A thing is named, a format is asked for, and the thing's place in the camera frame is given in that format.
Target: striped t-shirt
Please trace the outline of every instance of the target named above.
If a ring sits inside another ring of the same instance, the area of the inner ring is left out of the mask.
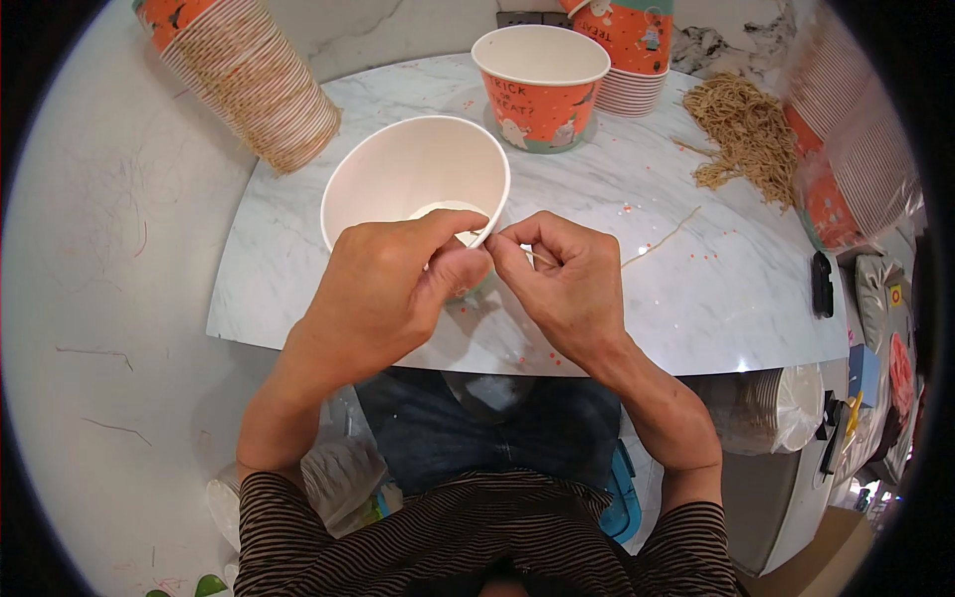
[[[529,595],[735,595],[723,509],[696,502],[628,554],[598,525],[611,497],[532,471],[470,472],[333,539],[294,484],[242,486],[237,597],[477,595],[490,578]]]

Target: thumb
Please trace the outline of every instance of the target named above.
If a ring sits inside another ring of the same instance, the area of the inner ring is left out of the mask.
[[[437,313],[445,301],[464,296],[480,284],[491,271],[491,264],[491,256],[481,248],[461,247],[441,253],[418,279],[415,308]]]
[[[484,246],[494,259],[494,268],[500,279],[518,295],[518,298],[521,298],[524,291],[540,276],[527,259],[524,249],[511,239],[499,234],[489,235],[484,241]]]

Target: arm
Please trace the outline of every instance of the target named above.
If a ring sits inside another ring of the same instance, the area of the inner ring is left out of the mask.
[[[303,486],[299,462],[315,440],[322,403],[431,337],[444,301],[491,267],[486,251],[466,250],[454,234],[486,225],[474,212],[440,209],[342,234],[305,316],[245,410],[236,447],[240,482],[271,471]]]
[[[521,244],[560,265],[531,265]],[[647,451],[664,466],[661,515],[690,501],[722,503],[722,450],[710,414],[624,329],[617,240],[542,211],[485,245],[547,340],[621,397]]]

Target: marble table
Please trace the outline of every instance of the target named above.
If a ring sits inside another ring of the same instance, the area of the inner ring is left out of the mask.
[[[848,354],[845,304],[836,280],[834,317],[813,315],[814,250],[793,210],[743,179],[717,191],[690,172],[703,159],[676,137],[708,146],[679,105],[699,79],[673,72],[649,116],[595,113],[575,149],[554,156],[503,142],[511,163],[504,225],[548,209],[613,234],[623,258],[653,246],[698,205],[659,250],[623,270],[626,328],[647,355],[676,375],[813,363]],[[378,129],[421,115],[487,126],[487,96],[468,54],[374,69],[324,86],[344,109],[340,134],[316,160],[276,178],[263,161],[245,190],[212,295],[206,333],[280,349],[328,262],[319,207],[339,161]],[[833,271],[837,271],[833,261]],[[583,375],[555,353],[497,277],[449,303],[432,339],[399,365],[473,373]]]

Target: hand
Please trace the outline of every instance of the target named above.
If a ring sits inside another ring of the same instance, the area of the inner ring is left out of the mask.
[[[624,329],[616,238],[539,211],[492,234],[484,245],[551,345],[586,372],[594,375],[608,351],[632,345]],[[534,258],[531,266],[520,245],[559,265]]]
[[[330,393],[427,342],[444,302],[463,296],[491,269],[483,247],[466,249],[454,235],[487,224],[472,211],[437,209],[418,220],[345,230],[276,369],[311,394]]]

